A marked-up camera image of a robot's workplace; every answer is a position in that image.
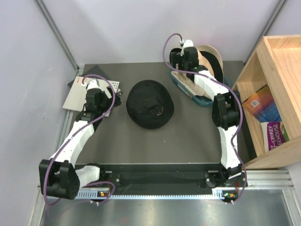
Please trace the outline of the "aluminium frame rail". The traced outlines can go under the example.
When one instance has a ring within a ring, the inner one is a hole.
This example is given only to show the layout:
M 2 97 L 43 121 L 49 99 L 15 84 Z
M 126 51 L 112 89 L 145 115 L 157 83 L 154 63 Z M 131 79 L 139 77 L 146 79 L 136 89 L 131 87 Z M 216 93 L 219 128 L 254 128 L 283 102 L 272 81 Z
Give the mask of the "aluminium frame rail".
M 292 189 L 283 170 L 251 170 L 223 182 L 215 171 L 101 171 L 97 181 L 81 186 L 72 179 L 46 192 L 48 199 L 218 199 L 233 202 L 242 191 Z

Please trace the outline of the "black bucket hat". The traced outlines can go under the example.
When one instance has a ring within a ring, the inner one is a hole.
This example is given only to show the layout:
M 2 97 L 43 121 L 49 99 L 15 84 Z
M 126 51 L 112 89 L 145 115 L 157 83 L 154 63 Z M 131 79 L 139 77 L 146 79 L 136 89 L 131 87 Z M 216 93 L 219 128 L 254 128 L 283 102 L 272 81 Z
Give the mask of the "black bucket hat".
M 138 126 L 144 129 L 159 129 L 172 118 L 174 103 L 161 83 L 143 80 L 129 91 L 126 109 L 128 116 Z

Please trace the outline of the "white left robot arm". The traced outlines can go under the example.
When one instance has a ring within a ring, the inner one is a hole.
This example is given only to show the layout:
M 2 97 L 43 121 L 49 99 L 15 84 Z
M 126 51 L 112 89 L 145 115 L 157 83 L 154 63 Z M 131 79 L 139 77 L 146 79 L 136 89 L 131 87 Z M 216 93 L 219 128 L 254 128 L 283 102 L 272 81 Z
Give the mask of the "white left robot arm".
M 86 102 L 61 147 L 39 164 L 41 193 L 59 199 L 73 200 L 79 190 L 90 183 L 103 186 L 107 176 L 97 165 L 76 169 L 76 161 L 86 142 L 93 136 L 103 117 L 121 104 L 119 96 L 109 89 L 111 97 L 99 87 L 87 87 Z

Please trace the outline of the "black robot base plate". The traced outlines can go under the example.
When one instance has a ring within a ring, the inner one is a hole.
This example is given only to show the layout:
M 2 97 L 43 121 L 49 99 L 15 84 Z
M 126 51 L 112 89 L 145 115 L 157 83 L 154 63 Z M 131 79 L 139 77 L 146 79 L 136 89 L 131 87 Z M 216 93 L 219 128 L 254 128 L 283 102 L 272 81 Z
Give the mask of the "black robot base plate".
M 115 185 L 115 195 L 199 195 L 212 189 L 236 191 L 244 175 L 231 180 L 221 176 L 218 163 L 99 164 L 99 181 Z

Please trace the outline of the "aluminium corner post left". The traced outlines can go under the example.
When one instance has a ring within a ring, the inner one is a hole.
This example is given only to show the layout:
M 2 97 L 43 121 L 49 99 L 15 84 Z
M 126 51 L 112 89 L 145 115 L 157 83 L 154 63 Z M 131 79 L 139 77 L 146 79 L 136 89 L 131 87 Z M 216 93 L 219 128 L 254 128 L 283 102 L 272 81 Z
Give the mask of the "aluminium corner post left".
M 78 64 L 76 63 L 71 51 L 69 50 L 63 36 L 61 35 L 55 21 L 53 20 L 49 10 L 47 9 L 47 6 L 45 5 L 44 1 L 42 0 L 34 0 L 34 3 L 39 8 L 40 12 L 44 16 L 50 30 L 53 32 L 56 40 L 58 41 L 61 49 L 63 50 L 64 54 L 66 55 L 67 59 L 69 60 L 70 64 L 75 70 L 79 69 Z

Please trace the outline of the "purple treehouse book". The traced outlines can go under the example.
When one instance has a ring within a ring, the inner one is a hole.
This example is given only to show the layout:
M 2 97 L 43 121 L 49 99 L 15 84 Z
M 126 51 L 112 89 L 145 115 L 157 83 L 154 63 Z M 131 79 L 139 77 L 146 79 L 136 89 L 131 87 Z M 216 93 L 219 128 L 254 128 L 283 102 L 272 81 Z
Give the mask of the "purple treehouse book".
M 282 121 L 262 122 L 261 129 L 266 153 L 289 141 L 289 136 Z

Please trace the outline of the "cream bucket hat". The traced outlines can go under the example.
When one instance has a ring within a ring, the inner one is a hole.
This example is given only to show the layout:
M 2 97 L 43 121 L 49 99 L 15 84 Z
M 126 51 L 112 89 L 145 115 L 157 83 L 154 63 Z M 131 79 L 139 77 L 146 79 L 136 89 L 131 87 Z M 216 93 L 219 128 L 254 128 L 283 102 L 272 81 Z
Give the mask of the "cream bucket hat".
M 211 97 L 204 91 L 204 89 L 193 83 L 185 73 L 171 71 L 171 75 L 194 96 L 206 97 L 211 100 Z

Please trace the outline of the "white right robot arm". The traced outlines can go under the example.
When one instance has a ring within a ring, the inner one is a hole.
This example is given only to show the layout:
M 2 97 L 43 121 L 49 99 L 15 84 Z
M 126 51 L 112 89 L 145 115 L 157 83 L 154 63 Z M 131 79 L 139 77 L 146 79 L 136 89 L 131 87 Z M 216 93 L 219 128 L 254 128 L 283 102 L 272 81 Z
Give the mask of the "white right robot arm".
M 224 84 L 223 62 L 210 45 L 174 48 L 169 54 L 170 77 L 198 105 L 212 104 L 212 120 L 221 137 L 220 182 L 231 186 L 241 175 L 237 131 L 241 127 L 239 93 Z

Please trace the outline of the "wooden shelf box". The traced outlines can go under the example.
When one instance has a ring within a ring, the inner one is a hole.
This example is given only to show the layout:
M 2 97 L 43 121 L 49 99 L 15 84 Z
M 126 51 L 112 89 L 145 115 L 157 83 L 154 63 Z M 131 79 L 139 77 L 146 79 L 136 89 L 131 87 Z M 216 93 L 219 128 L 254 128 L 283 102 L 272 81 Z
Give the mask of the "wooden shelf box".
M 264 85 L 268 85 L 289 141 L 264 151 L 261 125 L 250 113 L 245 113 L 256 158 L 246 163 L 248 170 L 276 169 L 301 160 L 301 36 L 264 36 L 255 47 L 233 85 L 247 100 Z

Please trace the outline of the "teal plastic bin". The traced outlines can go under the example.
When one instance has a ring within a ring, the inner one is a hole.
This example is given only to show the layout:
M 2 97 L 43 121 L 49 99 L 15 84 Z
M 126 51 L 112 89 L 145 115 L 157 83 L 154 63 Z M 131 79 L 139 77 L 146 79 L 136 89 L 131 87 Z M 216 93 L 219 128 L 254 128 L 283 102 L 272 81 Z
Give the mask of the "teal plastic bin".
M 171 71 L 177 71 L 180 73 L 185 73 L 186 76 L 196 85 L 199 85 L 204 91 L 211 97 L 211 100 L 206 97 L 194 96 L 190 93 L 182 84 L 176 81 L 176 79 L 171 75 Z M 214 76 L 212 76 L 207 68 L 204 66 L 193 67 L 192 71 L 181 71 L 179 69 L 170 69 L 169 75 L 172 81 L 186 94 L 194 103 L 201 107 L 208 107 L 213 104 L 214 97 L 218 94 L 229 94 L 229 88 L 219 82 Z

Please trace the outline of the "tan black hat behind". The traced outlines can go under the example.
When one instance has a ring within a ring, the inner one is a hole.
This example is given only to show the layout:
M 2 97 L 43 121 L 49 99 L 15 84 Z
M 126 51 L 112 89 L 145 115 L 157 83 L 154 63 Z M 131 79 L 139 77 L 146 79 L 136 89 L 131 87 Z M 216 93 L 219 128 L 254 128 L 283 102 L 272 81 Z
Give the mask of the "tan black hat behind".
M 223 62 L 220 53 L 210 45 L 196 46 L 199 64 L 205 66 L 219 82 L 224 82 Z

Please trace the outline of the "aluminium corner post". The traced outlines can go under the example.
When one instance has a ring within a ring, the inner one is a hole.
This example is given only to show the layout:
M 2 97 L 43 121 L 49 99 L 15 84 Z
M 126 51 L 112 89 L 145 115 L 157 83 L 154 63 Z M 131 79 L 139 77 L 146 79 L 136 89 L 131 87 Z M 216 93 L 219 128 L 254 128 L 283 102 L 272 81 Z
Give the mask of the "aluminium corner post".
M 61 35 L 55 21 L 53 20 L 49 10 L 47 9 L 47 6 L 45 5 L 44 1 L 42 0 L 34 0 L 34 3 L 39 8 L 40 12 L 44 16 L 50 30 L 53 32 L 56 40 L 58 41 L 61 49 L 63 50 L 64 54 L 66 55 L 67 59 L 69 60 L 70 64 L 75 70 L 79 69 L 78 64 L 76 63 L 71 51 L 69 50 L 63 36 Z
M 253 45 L 253 48 L 251 50 L 251 52 L 249 53 L 249 55 L 247 56 L 246 60 L 243 62 L 244 65 L 246 65 L 247 61 L 249 60 L 249 58 L 251 57 L 251 54 L 253 53 L 253 51 L 255 50 L 255 48 L 257 47 L 257 45 L 259 44 L 261 38 L 263 36 L 266 36 L 269 31 L 271 30 L 273 24 L 275 23 L 275 21 L 277 20 L 279 14 L 281 13 L 281 11 L 283 10 L 283 8 L 285 7 L 285 5 L 287 4 L 288 0 L 279 0 L 275 6 L 275 8 L 272 11 L 272 14 L 270 15 L 268 21 L 266 22 L 263 30 L 261 31 L 259 37 L 257 38 L 255 44 Z

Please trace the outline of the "aluminium corner post right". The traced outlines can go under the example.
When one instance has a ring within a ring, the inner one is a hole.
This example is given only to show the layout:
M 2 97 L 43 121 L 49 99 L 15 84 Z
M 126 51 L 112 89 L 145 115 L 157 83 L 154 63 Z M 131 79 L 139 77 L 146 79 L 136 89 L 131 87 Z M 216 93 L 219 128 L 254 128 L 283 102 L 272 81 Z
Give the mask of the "aluminium corner post right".
M 287 4 L 288 0 L 279 0 L 275 6 L 275 8 L 272 11 L 272 14 L 270 15 L 268 21 L 266 22 L 263 30 L 261 31 L 259 37 L 257 38 L 255 44 L 253 45 L 253 48 L 251 50 L 251 52 L 249 53 L 249 55 L 247 56 L 246 60 L 243 62 L 244 65 L 246 65 L 247 61 L 249 60 L 249 58 L 251 57 L 251 54 L 253 53 L 253 51 L 255 50 L 255 48 L 257 47 L 257 45 L 259 44 L 261 38 L 263 36 L 266 36 L 269 31 L 271 30 L 273 24 L 275 23 L 275 21 L 277 20 L 279 14 L 281 13 L 281 11 L 283 10 L 283 8 L 285 7 L 285 5 Z

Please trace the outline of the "white calibration board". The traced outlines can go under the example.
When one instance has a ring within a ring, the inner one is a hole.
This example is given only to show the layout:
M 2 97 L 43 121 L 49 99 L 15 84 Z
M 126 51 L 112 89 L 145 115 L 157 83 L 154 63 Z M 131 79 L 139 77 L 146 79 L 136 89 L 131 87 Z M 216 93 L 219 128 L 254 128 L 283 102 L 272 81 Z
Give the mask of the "white calibration board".
M 101 76 L 97 76 L 99 79 L 103 79 L 105 82 L 108 83 L 109 87 L 117 94 L 118 88 L 119 88 L 119 82 L 118 81 L 107 81 L 105 78 L 102 78 Z M 104 91 L 108 98 L 111 98 L 111 94 L 107 90 L 107 87 L 100 86 L 100 89 Z M 85 87 L 74 84 L 71 87 L 71 90 L 65 100 L 65 103 L 63 105 L 64 109 L 67 110 L 73 110 L 73 111 L 85 111 L 85 103 L 86 103 L 86 93 L 87 90 Z M 105 116 L 108 117 L 110 115 L 110 111 L 114 105 L 115 96 L 113 95 L 112 98 L 112 104 L 109 107 L 108 111 L 104 112 Z

